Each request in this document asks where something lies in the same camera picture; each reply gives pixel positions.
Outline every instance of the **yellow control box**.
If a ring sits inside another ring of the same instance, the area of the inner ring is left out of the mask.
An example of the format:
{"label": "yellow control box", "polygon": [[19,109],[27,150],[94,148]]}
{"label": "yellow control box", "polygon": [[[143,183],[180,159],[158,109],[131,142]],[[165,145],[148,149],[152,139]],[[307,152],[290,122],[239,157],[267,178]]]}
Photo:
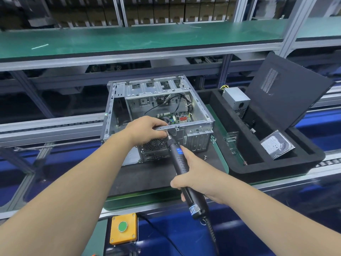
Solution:
{"label": "yellow control box", "polygon": [[137,240],[137,215],[114,216],[111,223],[110,244],[116,245]]}

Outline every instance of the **hand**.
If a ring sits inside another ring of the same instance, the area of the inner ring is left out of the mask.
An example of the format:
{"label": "hand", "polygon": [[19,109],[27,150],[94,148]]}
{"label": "hand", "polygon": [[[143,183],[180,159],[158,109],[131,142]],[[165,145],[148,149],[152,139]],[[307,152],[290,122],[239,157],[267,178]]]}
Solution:
{"label": "hand", "polygon": [[[212,167],[187,148],[181,146],[181,149],[187,159],[190,170],[185,174],[176,176],[170,182],[171,187],[178,189],[191,187],[211,200],[223,204],[224,202],[220,198],[219,184],[228,175]],[[183,194],[181,194],[181,200],[185,202]]]}
{"label": "hand", "polygon": [[150,116],[143,116],[128,123],[123,130],[128,133],[133,146],[143,145],[152,139],[166,138],[165,131],[154,130],[153,127],[167,126],[168,124],[160,119]]}

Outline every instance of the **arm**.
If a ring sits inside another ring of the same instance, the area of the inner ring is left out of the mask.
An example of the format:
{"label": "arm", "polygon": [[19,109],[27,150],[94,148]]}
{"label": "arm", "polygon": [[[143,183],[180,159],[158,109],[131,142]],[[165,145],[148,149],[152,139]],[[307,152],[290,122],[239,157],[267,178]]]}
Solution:
{"label": "arm", "polygon": [[164,121],[141,117],[111,136],[0,227],[1,255],[81,255],[133,146],[164,138]]}
{"label": "arm", "polygon": [[341,234],[182,150],[190,171],[176,176],[173,188],[191,187],[230,206],[277,256],[340,254]]}

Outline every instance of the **person's left hand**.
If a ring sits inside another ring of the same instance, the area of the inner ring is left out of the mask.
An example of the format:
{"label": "person's left hand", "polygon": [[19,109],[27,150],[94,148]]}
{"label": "person's left hand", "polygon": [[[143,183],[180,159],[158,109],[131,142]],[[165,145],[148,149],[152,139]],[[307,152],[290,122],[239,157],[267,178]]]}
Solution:
{"label": "person's left hand", "polygon": [[168,124],[163,120],[150,116],[143,116],[129,122],[123,131],[131,137],[133,146],[136,146],[143,145],[152,139],[166,138],[167,133],[165,131],[157,131],[153,128],[167,125]]}

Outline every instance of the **metal computer chassis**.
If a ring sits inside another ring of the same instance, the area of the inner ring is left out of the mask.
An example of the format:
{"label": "metal computer chassis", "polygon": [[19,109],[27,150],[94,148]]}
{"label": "metal computer chassis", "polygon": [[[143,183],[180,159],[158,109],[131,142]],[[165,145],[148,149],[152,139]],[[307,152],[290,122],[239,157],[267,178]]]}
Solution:
{"label": "metal computer chassis", "polygon": [[[167,130],[177,142],[193,152],[204,151],[213,133],[214,119],[185,76],[173,76],[138,81],[108,83],[109,98],[105,111],[102,143],[126,125],[150,110],[147,115],[158,116],[166,111],[186,111],[188,104],[176,94],[183,94],[193,104],[192,122],[172,124],[157,129]],[[158,99],[169,95],[168,104],[156,107]],[[123,165],[168,157],[166,139],[154,139],[131,150]]]}

